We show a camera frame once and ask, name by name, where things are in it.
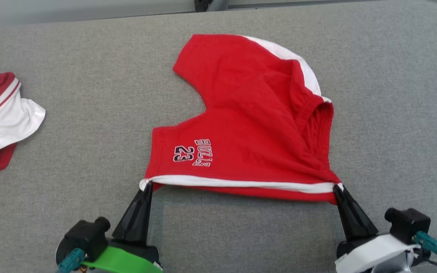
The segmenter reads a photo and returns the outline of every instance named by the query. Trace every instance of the red and white jersey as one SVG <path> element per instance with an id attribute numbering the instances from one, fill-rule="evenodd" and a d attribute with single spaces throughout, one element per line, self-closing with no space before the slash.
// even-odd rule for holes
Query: red and white jersey
<path id="1" fill-rule="evenodd" d="M 333 105 L 302 57 L 257 38 L 194 35 L 173 69 L 207 109 L 153 130 L 140 188 L 153 181 L 335 203 L 333 186 L 341 183 L 328 161 Z"/>
<path id="2" fill-rule="evenodd" d="M 45 117 L 45 109 L 21 98 L 20 87 L 13 73 L 0 74 L 0 170 L 9 164 L 16 143 L 34 133 Z"/>

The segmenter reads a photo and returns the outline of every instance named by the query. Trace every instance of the red shorts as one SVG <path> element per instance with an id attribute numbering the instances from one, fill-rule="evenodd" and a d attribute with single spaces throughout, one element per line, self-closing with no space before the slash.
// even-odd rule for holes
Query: red shorts
<path id="1" fill-rule="evenodd" d="M 174 71 L 206 111 L 155 128 L 144 188 L 153 181 L 266 198 L 329 201 L 333 105 L 298 55 L 272 42 L 194 35 Z"/>

